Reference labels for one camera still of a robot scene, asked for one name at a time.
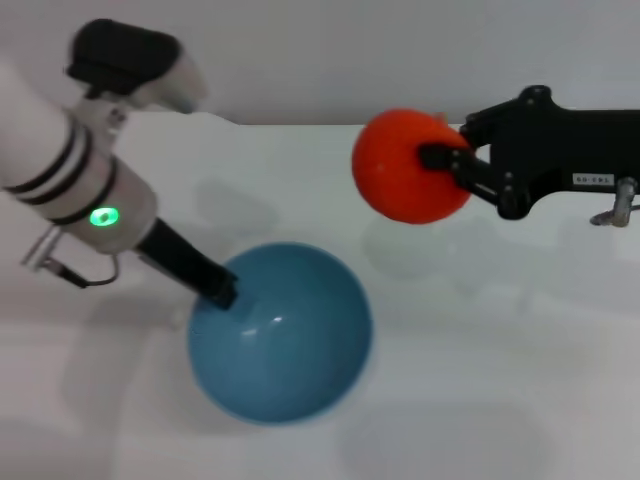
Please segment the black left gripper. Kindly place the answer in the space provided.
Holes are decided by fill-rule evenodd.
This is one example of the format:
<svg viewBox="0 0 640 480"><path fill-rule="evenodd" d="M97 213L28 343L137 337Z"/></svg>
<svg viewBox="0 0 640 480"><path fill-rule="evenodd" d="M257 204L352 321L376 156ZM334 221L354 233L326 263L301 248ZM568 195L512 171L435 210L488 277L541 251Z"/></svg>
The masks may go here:
<svg viewBox="0 0 640 480"><path fill-rule="evenodd" d="M237 277L160 218L136 246L136 252L149 265L222 310L228 310L237 298Z"/></svg>

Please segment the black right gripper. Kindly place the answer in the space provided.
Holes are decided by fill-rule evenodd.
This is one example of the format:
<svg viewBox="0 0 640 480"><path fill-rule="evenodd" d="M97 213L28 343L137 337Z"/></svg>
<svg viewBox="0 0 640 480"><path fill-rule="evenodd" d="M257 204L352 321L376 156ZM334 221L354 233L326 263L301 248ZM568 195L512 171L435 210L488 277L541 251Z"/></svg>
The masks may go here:
<svg viewBox="0 0 640 480"><path fill-rule="evenodd" d="M549 88L532 86L467 115L459 133L472 148L490 145L490 163L470 149L421 144L422 166L449 172L458 187L496 206L505 219L523 219L558 192L610 193L609 218L630 218L639 196L637 109L568 109L554 102Z"/></svg>

